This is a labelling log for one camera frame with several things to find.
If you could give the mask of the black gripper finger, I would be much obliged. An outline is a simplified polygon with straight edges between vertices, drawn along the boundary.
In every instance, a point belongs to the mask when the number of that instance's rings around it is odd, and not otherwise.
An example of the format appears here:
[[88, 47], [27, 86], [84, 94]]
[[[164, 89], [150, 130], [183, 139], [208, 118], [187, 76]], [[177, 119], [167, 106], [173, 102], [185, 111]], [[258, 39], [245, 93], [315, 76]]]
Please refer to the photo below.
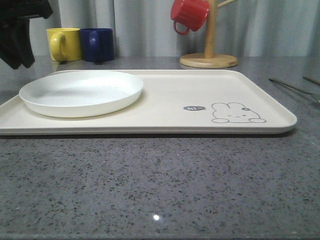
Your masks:
[[23, 21], [20, 19], [0, 22], [0, 58], [12, 69], [18, 69], [22, 64], [22, 30]]
[[22, 65], [30, 68], [35, 62], [30, 41], [30, 20], [27, 18], [18, 19], [16, 30], [16, 44], [18, 55]]

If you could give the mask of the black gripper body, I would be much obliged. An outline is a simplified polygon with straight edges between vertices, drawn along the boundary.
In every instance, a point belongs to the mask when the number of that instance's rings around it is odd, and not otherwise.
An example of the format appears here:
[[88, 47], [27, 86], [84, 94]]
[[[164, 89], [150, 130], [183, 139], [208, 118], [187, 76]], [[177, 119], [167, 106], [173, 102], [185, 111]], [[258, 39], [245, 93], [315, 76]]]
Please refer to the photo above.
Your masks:
[[0, 20], [44, 18], [53, 14], [48, 0], [1, 0]]

